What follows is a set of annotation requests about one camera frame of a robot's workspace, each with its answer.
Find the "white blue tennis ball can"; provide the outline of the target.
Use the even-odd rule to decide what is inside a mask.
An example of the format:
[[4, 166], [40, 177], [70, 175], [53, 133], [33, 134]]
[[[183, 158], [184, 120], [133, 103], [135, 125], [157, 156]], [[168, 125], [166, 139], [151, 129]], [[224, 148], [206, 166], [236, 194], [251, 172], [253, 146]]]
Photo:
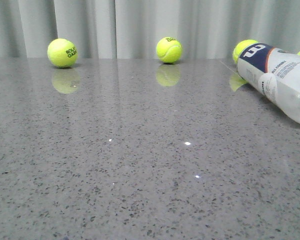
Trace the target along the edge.
[[240, 77], [300, 124], [300, 55], [257, 42], [243, 49], [236, 66]]

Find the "middle yellow tennis ball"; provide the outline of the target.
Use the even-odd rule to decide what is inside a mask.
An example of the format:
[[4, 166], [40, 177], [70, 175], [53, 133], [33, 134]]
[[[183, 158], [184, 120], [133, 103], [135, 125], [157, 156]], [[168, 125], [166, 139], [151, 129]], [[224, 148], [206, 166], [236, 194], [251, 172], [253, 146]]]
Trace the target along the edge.
[[173, 37], [164, 37], [156, 45], [156, 54], [163, 63], [175, 63], [182, 56], [181, 43]]

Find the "left yellow tennis ball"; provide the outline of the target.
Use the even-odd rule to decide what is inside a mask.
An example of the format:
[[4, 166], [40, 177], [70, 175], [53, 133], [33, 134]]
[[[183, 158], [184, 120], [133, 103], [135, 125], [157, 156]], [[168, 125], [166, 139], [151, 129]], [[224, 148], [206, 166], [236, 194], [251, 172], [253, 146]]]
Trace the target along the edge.
[[57, 38], [48, 45], [47, 57], [54, 66], [68, 68], [75, 64], [78, 58], [78, 51], [71, 41]]

